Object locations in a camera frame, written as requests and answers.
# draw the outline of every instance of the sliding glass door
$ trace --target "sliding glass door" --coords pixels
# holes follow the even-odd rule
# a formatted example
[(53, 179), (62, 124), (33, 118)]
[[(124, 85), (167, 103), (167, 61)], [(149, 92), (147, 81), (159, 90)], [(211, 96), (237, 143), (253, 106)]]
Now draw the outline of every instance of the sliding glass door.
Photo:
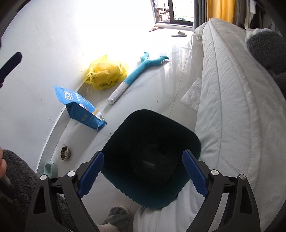
[(193, 0), (152, 0), (157, 23), (193, 25)]

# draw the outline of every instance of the blue pet food bag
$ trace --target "blue pet food bag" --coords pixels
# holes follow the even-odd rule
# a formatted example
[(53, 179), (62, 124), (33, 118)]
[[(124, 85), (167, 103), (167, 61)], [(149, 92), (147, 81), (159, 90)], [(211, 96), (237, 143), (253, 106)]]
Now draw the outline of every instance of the blue pet food bag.
[(98, 109), (77, 92), (58, 86), (55, 86), (55, 92), (60, 102), (66, 105), (71, 118), (97, 131), (107, 124)]

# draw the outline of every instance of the dark green trash bin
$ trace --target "dark green trash bin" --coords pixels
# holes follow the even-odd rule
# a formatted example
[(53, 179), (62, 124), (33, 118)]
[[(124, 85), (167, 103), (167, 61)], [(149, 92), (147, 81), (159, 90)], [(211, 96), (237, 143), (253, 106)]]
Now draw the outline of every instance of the dark green trash bin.
[(198, 137), (181, 124), (150, 110), (127, 117), (102, 152), (102, 174), (138, 204), (157, 209), (172, 202), (189, 180), (182, 153), (198, 159)]

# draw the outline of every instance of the white bedspread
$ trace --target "white bedspread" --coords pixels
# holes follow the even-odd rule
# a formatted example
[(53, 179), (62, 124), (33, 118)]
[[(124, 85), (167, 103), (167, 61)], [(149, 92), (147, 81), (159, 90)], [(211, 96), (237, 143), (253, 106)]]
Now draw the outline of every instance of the white bedspread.
[[(245, 46), (245, 30), (210, 19), (202, 31), (204, 65), (195, 133), (200, 160), (223, 175), (244, 173), (256, 198), (261, 231), (286, 199), (286, 102), (270, 74)], [(140, 209), (134, 231), (185, 232), (203, 197), (189, 181), (161, 210)], [(210, 231), (220, 222), (227, 194)]]

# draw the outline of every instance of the bubble wrap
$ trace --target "bubble wrap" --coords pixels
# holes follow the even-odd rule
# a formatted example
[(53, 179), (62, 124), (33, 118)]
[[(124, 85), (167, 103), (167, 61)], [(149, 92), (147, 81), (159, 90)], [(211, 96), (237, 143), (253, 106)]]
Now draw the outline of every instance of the bubble wrap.
[(198, 111), (198, 106), (200, 104), (200, 93), (202, 91), (202, 79), (198, 78), (193, 83), (191, 88), (182, 97), (181, 102), (187, 104), (190, 108)]

